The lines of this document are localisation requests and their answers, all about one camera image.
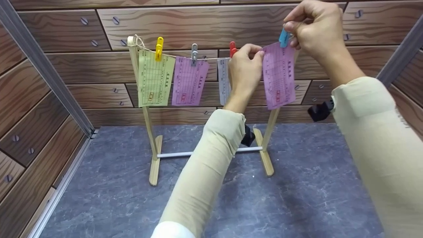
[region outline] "yellow ticket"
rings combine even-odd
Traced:
[[[167,106],[172,84],[175,58],[162,55],[154,59],[154,52],[140,51],[138,79],[138,107]]]

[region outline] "marble surface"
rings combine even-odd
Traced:
[[[264,131],[265,125],[256,125]],[[193,150],[202,125],[155,127],[163,152]],[[162,160],[148,183],[144,127],[102,127],[41,238],[149,238],[187,158]],[[335,124],[279,124],[267,178],[258,153],[232,160],[205,238],[382,238]]]

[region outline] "wooden clothes drying rack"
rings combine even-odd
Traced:
[[[129,47],[132,67],[134,68],[135,80],[138,86],[140,48],[137,45],[136,39],[137,37],[135,36],[129,36],[127,45]],[[298,53],[299,51],[297,50],[294,55],[294,62],[297,60]],[[154,136],[149,107],[148,106],[142,107],[142,109],[143,109],[144,120],[146,122],[148,139],[150,140],[151,152],[152,152],[149,182],[151,186],[157,186],[161,158],[176,158],[181,156],[190,156],[192,152],[162,153],[163,135]],[[269,153],[267,151],[267,146],[269,144],[270,136],[272,135],[273,129],[275,127],[276,119],[279,114],[279,111],[280,111],[280,108],[271,110],[269,115],[269,120],[266,126],[266,131],[264,132],[264,136],[261,134],[261,131],[259,129],[253,128],[255,139],[257,141],[256,147],[239,148],[236,151],[236,152],[259,151],[261,161],[264,166],[264,170],[268,177],[272,176],[275,172],[273,169],[272,161],[270,160],[270,157],[269,157]]]

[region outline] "wooden stick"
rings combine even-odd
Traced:
[[[255,140],[257,141],[258,146],[263,146],[263,137],[261,136],[261,131],[257,128],[253,128],[255,135]],[[272,176],[275,173],[273,169],[272,161],[270,160],[269,153],[265,150],[260,150],[261,162],[264,166],[264,171],[268,177]]]
[[[294,53],[294,64],[297,61],[299,51],[296,50]],[[270,112],[269,120],[267,121],[266,131],[262,137],[261,131],[257,128],[254,128],[255,139],[257,140],[257,145],[262,146],[263,149],[260,150],[261,161],[263,162],[264,170],[268,177],[272,176],[275,172],[273,169],[272,161],[270,160],[269,153],[267,152],[267,146],[269,145],[270,136],[276,125],[277,116],[279,115],[280,108],[273,109]]]
[[[294,53],[294,64],[297,61],[298,55],[299,55],[299,50],[296,50]],[[263,151],[267,151],[267,145],[269,144],[270,136],[272,135],[273,129],[275,127],[277,116],[279,115],[279,111],[280,111],[280,108],[277,108],[277,109],[273,109],[270,112],[266,131],[264,132],[263,143],[261,145],[263,147]]]
[[[157,144],[157,151],[160,154],[162,152],[162,141],[163,136],[159,135],[156,137],[156,144]],[[154,158],[154,155],[151,159],[151,167],[150,167],[150,185],[155,187],[157,186],[157,181],[159,180],[159,167],[160,167],[160,158]]]
[[[132,67],[134,68],[135,73],[135,80],[137,82],[137,89],[138,89],[138,72],[139,72],[139,51],[138,46],[136,45],[136,38],[135,36],[128,36],[128,46],[129,46],[129,53],[131,55],[131,62]],[[157,145],[156,140],[154,139],[154,132],[153,132],[153,125],[151,123],[149,107],[143,107],[143,116],[144,121],[146,122],[148,139],[150,140],[151,151],[153,153],[153,160],[157,160]]]

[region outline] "white crossbar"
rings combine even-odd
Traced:
[[[243,147],[238,148],[236,152],[248,152],[248,151],[259,151],[262,150],[263,147],[255,146],[255,147]],[[189,152],[176,152],[176,153],[165,153],[165,154],[158,154],[158,158],[172,158],[172,157],[184,157],[184,156],[191,156],[193,151]]]

